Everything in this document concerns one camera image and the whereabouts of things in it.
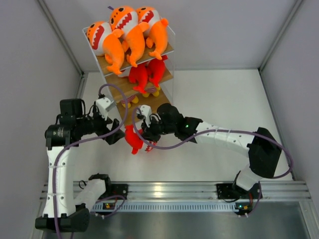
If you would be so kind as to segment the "red shark plush front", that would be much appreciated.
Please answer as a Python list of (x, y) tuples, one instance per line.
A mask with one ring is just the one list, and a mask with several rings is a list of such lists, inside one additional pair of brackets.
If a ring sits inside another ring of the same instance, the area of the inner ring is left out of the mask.
[(127, 125), (125, 126), (125, 141), (130, 145), (132, 148), (131, 154), (136, 155), (138, 153), (149, 153), (153, 150), (154, 145), (156, 145), (156, 142), (151, 142), (151, 146), (148, 144), (145, 144), (136, 134), (133, 125)]

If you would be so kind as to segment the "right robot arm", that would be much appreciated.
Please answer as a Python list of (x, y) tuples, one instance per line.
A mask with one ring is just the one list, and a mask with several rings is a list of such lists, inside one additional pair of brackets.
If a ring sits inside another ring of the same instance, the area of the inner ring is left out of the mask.
[(236, 131), (202, 119), (183, 116), (170, 103), (160, 105), (152, 113), (148, 105), (138, 107), (142, 122), (141, 135), (149, 142), (158, 142), (163, 135), (172, 134), (180, 141), (210, 143), (225, 147), (248, 158), (248, 165), (239, 171), (233, 182), (233, 193), (243, 198), (261, 179), (273, 179), (282, 153), (270, 131), (259, 127), (256, 131)]

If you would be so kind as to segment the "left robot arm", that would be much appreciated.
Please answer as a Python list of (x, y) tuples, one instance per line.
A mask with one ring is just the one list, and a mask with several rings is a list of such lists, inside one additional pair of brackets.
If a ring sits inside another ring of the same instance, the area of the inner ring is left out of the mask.
[(55, 233), (84, 232), (88, 228), (89, 213), (96, 202), (112, 195), (113, 187), (107, 174), (94, 174), (78, 196), (74, 196), (74, 167), (79, 145), (85, 135), (95, 134), (107, 144), (124, 138), (118, 119), (110, 119), (108, 112), (115, 102), (106, 96), (97, 99), (85, 113), (82, 99), (60, 101), (56, 123), (45, 132), (48, 156), (48, 189), (42, 216), (36, 218), (35, 228)]

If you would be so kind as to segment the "red shark plush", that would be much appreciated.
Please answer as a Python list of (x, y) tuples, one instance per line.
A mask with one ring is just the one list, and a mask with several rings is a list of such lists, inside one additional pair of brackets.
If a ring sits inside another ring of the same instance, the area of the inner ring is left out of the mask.
[(149, 153), (153, 150), (154, 145), (156, 145), (156, 142), (151, 142), (151, 146), (148, 144), (145, 144), (136, 134), (133, 125), (127, 125), (125, 126), (125, 141), (130, 145), (132, 148), (131, 154), (136, 155), (138, 153)]
[(129, 67), (118, 76), (121, 78), (128, 77), (130, 83), (136, 83), (137, 85), (133, 87), (133, 90), (141, 94), (145, 92), (145, 87), (148, 83), (148, 73), (145, 63), (141, 63), (137, 67)]
[(161, 60), (154, 58), (151, 60), (147, 67), (148, 80), (153, 83), (156, 88), (159, 88), (159, 83), (165, 72), (165, 60), (167, 60), (167, 55), (163, 55)]

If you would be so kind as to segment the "large orange shark plush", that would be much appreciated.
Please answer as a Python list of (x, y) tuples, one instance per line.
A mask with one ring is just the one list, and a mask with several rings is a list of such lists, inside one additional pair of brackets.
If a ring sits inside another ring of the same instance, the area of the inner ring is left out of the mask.
[(121, 47), (126, 53), (130, 50), (130, 54), (126, 55), (127, 62), (137, 67), (137, 61), (141, 59), (145, 51), (144, 32), (149, 29), (147, 22), (139, 22), (138, 13), (134, 8), (123, 5), (113, 9), (109, 17), (111, 29), (122, 32)]

